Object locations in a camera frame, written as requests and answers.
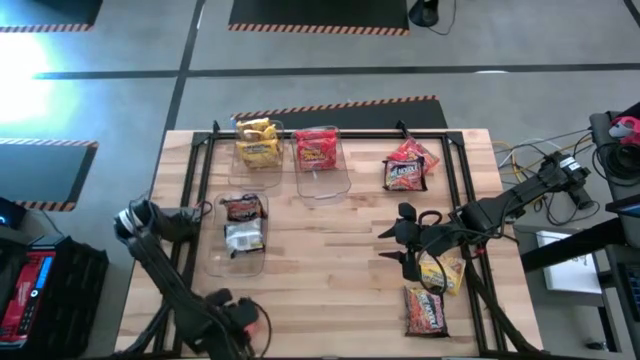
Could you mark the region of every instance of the red snack bag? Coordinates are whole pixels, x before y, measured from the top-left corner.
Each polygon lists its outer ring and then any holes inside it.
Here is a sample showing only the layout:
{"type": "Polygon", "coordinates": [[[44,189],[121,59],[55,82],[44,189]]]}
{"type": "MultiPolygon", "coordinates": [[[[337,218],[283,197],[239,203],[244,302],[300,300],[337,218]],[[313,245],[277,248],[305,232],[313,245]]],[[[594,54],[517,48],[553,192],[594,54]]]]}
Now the red snack bag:
{"type": "Polygon", "coordinates": [[[440,159],[427,150],[422,144],[416,141],[415,138],[409,136],[404,144],[400,145],[394,152],[392,152],[387,159],[407,161],[415,160],[418,157],[424,157],[424,173],[426,174],[434,166],[438,165],[440,159]]]}
{"type": "Polygon", "coordinates": [[[384,160],[385,190],[393,191],[426,191],[424,180],[424,158],[396,161],[384,160]]]}
{"type": "Polygon", "coordinates": [[[296,131],[298,166],[301,171],[336,167],[336,130],[296,131]]]}
{"type": "Polygon", "coordinates": [[[442,297],[419,288],[404,288],[407,309],[405,336],[449,337],[442,297]]]}

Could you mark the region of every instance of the red label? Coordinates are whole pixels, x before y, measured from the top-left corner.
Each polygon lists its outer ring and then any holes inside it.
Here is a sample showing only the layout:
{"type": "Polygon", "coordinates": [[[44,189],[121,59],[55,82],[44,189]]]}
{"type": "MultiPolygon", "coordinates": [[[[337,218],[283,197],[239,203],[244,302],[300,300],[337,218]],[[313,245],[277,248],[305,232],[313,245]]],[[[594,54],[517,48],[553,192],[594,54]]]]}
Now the red label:
{"type": "Polygon", "coordinates": [[[29,262],[20,270],[20,276],[15,285],[13,299],[9,301],[7,310],[0,324],[0,341],[16,342],[27,339],[29,328],[33,323],[41,298],[40,293],[44,290],[46,274],[40,280],[41,288],[36,289],[36,283],[40,276],[40,270],[45,259],[50,258],[53,263],[56,253],[51,251],[34,251],[27,253],[29,262]]]}

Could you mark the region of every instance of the black floor mat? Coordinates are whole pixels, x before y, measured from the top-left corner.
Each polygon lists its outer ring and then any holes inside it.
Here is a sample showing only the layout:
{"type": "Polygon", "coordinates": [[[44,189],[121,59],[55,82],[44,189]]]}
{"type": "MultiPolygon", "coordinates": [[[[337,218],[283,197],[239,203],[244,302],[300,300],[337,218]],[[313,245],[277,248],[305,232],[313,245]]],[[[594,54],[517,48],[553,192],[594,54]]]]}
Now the black floor mat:
{"type": "Polygon", "coordinates": [[[97,149],[95,141],[0,139],[2,197],[28,209],[73,210],[97,149]]]}
{"type": "Polygon", "coordinates": [[[408,35],[405,0],[235,0],[231,31],[408,35]]]}
{"type": "Polygon", "coordinates": [[[410,129],[446,129],[440,102],[433,96],[355,101],[234,114],[236,120],[270,117],[286,129],[335,125],[340,129],[393,129],[402,120],[410,129]]]}
{"type": "Polygon", "coordinates": [[[2,0],[0,33],[87,31],[102,0],[2,0]]]}

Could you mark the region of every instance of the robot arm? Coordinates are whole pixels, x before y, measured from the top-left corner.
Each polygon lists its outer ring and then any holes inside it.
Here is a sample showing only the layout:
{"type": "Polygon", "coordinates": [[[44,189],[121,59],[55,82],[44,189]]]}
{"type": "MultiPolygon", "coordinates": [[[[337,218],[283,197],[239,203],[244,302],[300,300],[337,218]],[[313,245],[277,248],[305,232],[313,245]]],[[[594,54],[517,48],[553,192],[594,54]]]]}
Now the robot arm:
{"type": "Polygon", "coordinates": [[[205,351],[216,360],[253,357],[251,339],[244,330],[258,320],[253,302],[243,298],[237,304],[227,304],[231,301],[227,289],[205,299],[194,294],[160,246],[160,238],[187,240],[194,234],[193,225],[188,217],[168,217],[155,204],[142,200],[116,216],[114,229],[174,310],[176,331],[193,351],[205,351]]]}
{"type": "MultiPolygon", "coordinates": [[[[426,252],[435,258],[456,246],[474,245],[490,238],[501,237],[507,217],[518,218],[524,215],[524,207],[547,192],[567,191],[578,194],[577,197],[580,197],[581,201],[590,202],[588,195],[582,190],[589,173],[589,170],[582,168],[573,157],[559,152],[553,153],[545,158],[535,176],[497,197],[473,201],[452,211],[449,213],[451,221],[445,224],[440,223],[442,216],[438,212],[425,211],[417,216],[413,206],[401,203],[398,206],[400,218],[396,219],[391,229],[378,237],[395,237],[396,242],[404,245],[407,250],[379,255],[398,260],[402,265],[402,275],[405,279],[421,281],[417,254],[426,252]],[[430,225],[422,224],[423,218],[428,215],[439,217],[430,225]]],[[[466,281],[483,299],[516,349],[520,352],[539,352],[517,331],[497,300],[484,286],[473,264],[470,263],[469,251],[465,250],[462,254],[467,260],[466,281]]],[[[446,282],[439,291],[428,289],[424,284],[423,286],[429,292],[441,295],[445,291],[446,282]]]]}

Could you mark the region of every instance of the clear plastic bin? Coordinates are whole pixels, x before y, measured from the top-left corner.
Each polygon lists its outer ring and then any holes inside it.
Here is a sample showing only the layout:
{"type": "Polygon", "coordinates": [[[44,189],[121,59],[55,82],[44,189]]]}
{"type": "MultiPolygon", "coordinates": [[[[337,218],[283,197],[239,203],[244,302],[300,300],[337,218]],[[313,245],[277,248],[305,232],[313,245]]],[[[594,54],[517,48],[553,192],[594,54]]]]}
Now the clear plastic bin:
{"type": "MultiPolygon", "coordinates": [[[[250,168],[242,160],[238,146],[234,144],[233,160],[231,161],[231,172],[229,174],[229,185],[238,186],[246,190],[261,191],[274,187],[282,179],[282,162],[284,153],[284,126],[278,120],[270,120],[276,125],[276,136],[280,151],[280,160],[275,166],[250,168]]],[[[240,134],[236,132],[237,141],[240,134]]]]}
{"type": "Polygon", "coordinates": [[[296,173],[298,194],[307,206],[321,206],[340,202],[346,198],[351,188],[351,180],[347,171],[340,130],[335,126],[321,126],[296,130],[291,134],[291,146],[293,147],[293,162],[296,173]],[[299,157],[299,143],[301,132],[334,131],[336,135],[335,165],[330,169],[315,169],[301,167],[299,157]]]}
{"type": "Polygon", "coordinates": [[[230,192],[218,195],[213,203],[213,235],[209,240],[209,256],[205,265],[205,271],[211,276],[220,277],[248,277],[256,276],[262,272],[267,249],[267,239],[269,233],[269,203],[264,194],[250,192],[230,192]],[[220,203],[220,200],[239,198],[247,194],[256,194],[262,203],[262,207],[267,214],[267,218],[262,220],[262,241],[264,251],[236,254],[231,258],[227,250],[227,243],[224,236],[224,226],[231,223],[227,220],[227,209],[220,203]]]}

